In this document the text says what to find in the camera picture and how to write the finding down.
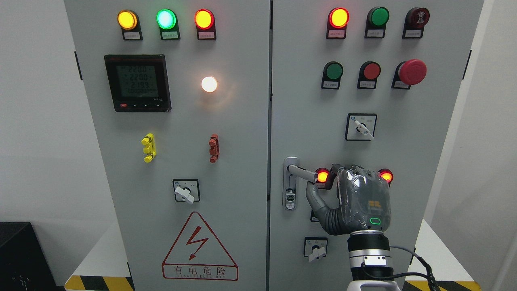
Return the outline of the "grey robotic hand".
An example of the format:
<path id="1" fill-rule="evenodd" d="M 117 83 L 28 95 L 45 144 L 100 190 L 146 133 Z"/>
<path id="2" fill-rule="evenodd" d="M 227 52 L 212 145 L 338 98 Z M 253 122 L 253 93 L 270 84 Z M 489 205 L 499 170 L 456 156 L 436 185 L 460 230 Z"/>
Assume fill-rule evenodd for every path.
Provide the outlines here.
<path id="1" fill-rule="evenodd" d="M 339 207 L 327 206 L 315 184 L 308 182 L 305 190 L 323 230 L 330 235 L 386 231 L 391 219 L 389 183 L 379 173 L 356 164 L 333 164 L 331 169 L 337 175 Z"/>

